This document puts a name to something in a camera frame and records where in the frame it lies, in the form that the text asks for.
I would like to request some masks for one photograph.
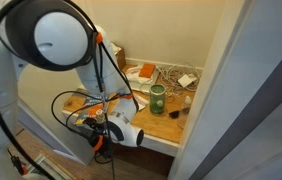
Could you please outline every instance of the glass jar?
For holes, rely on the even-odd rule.
[[[150,88],[150,112],[161,114],[165,105],[165,87],[161,84],[155,84]]]

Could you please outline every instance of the wooden floor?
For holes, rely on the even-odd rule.
[[[54,153],[49,147],[36,137],[32,136],[28,131],[23,130],[22,127],[18,127],[18,132],[17,140],[33,159],[40,153],[44,154],[62,169],[68,171],[73,179],[113,179],[111,163],[98,164],[95,161],[92,161],[88,166],[84,166]],[[9,150],[13,155],[18,155],[23,162],[26,162],[14,147],[9,146]],[[145,148],[126,149],[125,147],[116,145],[114,146],[114,152],[115,179],[120,180],[167,179],[173,161],[173,157]]]

